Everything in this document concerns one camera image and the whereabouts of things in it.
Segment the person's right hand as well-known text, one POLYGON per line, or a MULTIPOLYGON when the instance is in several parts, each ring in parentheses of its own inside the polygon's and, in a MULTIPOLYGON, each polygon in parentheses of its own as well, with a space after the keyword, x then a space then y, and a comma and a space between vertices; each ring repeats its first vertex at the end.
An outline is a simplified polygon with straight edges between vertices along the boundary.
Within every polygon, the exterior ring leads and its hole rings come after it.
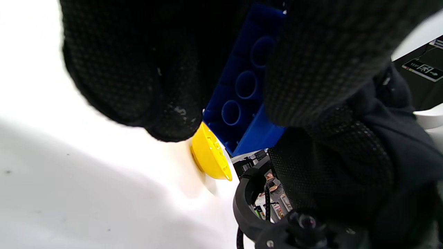
POLYGON ((442 248, 442 153, 393 64, 311 126, 287 129, 270 160, 296 211, 370 232, 374 249, 442 248))

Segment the person's left hand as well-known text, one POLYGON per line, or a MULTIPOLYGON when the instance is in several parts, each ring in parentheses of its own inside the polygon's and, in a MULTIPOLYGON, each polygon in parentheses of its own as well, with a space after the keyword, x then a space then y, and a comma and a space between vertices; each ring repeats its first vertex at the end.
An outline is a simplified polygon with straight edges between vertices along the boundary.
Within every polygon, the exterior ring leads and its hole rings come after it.
MULTIPOLYGON (((253 0, 60 0, 73 82, 107 118, 190 138, 253 0)), ((277 126, 308 126, 358 91, 441 0, 289 0, 266 66, 277 126)))

